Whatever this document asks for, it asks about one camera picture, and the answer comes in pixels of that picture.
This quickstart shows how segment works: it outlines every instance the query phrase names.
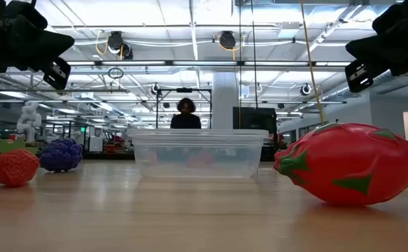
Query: purple grapes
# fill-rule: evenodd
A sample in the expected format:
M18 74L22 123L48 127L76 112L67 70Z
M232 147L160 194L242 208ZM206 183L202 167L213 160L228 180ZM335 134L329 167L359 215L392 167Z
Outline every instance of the purple grapes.
M83 147L74 139L56 139L43 149L41 167L49 172L67 172L78 166L82 152Z

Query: black shirt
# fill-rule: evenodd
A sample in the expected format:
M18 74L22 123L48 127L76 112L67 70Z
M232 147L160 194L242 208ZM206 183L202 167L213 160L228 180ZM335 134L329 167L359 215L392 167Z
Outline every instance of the black shirt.
M171 120L172 129L201 129L201 119L193 114L180 114Z

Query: person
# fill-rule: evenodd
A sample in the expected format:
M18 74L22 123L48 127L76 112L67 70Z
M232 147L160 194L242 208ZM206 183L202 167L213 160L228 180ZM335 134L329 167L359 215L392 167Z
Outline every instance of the person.
M196 106L191 99L183 98L177 104L177 110L181 113L176 115L171 120L172 129L201 129L201 119L197 115L193 115L196 111Z

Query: white column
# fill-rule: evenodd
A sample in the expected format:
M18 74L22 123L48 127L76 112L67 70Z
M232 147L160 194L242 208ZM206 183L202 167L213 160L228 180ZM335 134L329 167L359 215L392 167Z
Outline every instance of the white column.
M213 74L212 129L233 129L233 107L239 106L239 87L235 72Z

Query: black monitor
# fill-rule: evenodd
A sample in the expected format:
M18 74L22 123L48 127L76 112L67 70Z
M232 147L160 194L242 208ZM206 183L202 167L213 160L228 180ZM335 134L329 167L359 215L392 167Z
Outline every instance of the black monitor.
M267 130L276 133L275 108L233 107L233 128L250 130Z

